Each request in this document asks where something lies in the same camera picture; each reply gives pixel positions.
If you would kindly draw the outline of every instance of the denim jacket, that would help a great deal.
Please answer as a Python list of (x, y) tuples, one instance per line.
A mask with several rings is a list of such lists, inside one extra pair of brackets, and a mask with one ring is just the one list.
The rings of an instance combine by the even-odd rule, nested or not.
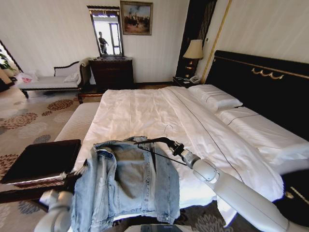
[(173, 223), (179, 217), (179, 176), (166, 154), (144, 136), (95, 144), (87, 170), (75, 184), (71, 225), (75, 232), (98, 232), (127, 214)]

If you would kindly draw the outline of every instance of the white wall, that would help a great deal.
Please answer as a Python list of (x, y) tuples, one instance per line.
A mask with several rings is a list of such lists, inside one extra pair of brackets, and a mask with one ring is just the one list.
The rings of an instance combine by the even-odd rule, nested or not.
[[(177, 68), (189, 0), (151, 1), (152, 36), (123, 35), (135, 82), (171, 81)], [(0, 39), (24, 72), (53, 75), (54, 66), (99, 55), (86, 5), (120, 1), (0, 0)]]
[[(207, 35), (211, 41), (198, 64), (199, 75), (203, 74), (227, 2), (217, 1)], [(215, 50), (309, 63), (308, 21), (308, 0), (233, 0)]]

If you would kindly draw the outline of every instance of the telephone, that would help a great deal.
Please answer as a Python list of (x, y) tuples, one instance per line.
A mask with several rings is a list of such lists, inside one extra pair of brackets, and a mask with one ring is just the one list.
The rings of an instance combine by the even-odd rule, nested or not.
[(195, 76), (191, 77), (191, 78), (189, 79), (189, 81), (190, 81), (191, 83), (193, 83), (193, 84), (198, 84), (198, 83), (201, 81), (201, 78), (200, 78), (199, 76), (195, 75)]

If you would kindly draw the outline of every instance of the painting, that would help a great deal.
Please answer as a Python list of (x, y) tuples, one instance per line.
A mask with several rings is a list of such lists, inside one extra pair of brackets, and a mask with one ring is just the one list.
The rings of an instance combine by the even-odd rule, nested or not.
[(124, 35), (151, 35), (152, 2), (120, 1)]

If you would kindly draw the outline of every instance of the floral rug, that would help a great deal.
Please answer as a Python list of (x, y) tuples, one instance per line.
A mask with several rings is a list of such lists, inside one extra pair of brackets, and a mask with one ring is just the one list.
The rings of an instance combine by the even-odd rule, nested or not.
[[(26, 146), (52, 142), (78, 107), (76, 92), (0, 93), (0, 178)], [(0, 191), (14, 187), (0, 185)], [(28, 202), (0, 204), (0, 231), (33, 231), (45, 212)]]
[[(0, 93), (0, 178), (18, 155), (30, 144), (52, 142), (78, 107), (76, 92), (30, 92), (29, 99), (16, 87)], [(0, 191), (12, 189), (0, 185)], [(0, 231), (33, 231), (45, 212), (28, 202), (0, 204)], [(115, 221), (109, 232), (123, 232), (131, 225), (159, 223), (151, 217), (132, 217)], [(176, 224), (190, 225), (200, 232), (258, 231), (237, 215), (224, 228), (216, 202), (181, 210)]]

